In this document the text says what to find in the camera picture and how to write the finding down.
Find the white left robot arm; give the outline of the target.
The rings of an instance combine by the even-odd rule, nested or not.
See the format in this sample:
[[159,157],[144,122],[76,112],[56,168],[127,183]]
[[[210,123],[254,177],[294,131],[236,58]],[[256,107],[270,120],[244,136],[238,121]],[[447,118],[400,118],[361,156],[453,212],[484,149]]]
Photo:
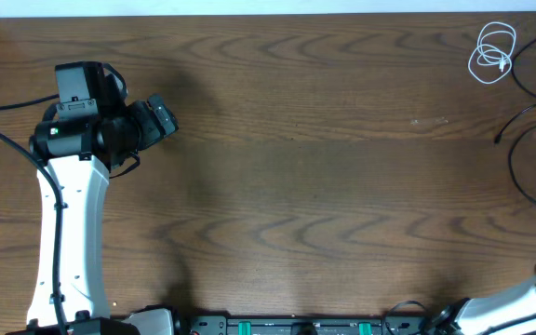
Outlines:
[[175,133],[163,99],[126,103],[127,84],[108,63],[56,66],[58,102],[30,138],[41,194],[37,280],[27,334],[173,334],[172,313],[147,307],[114,319],[101,265],[105,196],[114,169]]

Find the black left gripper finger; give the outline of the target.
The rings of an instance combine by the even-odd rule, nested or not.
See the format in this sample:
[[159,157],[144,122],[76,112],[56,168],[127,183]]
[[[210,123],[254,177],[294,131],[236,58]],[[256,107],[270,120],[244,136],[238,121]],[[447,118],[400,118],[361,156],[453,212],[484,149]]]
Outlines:
[[168,108],[163,99],[158,94],[153,94],[147,99],[147,103],[151,110],[156,114],[167,114]]
[[163,129],[163,136],[168,137],[179,129],[179,124],[174,114],[165,106],[161,105],[155,109],[160,126]]

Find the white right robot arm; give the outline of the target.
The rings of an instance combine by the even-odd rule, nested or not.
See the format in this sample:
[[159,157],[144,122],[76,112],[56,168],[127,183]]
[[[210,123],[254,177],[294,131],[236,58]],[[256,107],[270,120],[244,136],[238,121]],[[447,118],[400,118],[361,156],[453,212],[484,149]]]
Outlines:
[[487,298],[464,298],[433,317],[424,334],[530,334],[536,332],[535,275]]

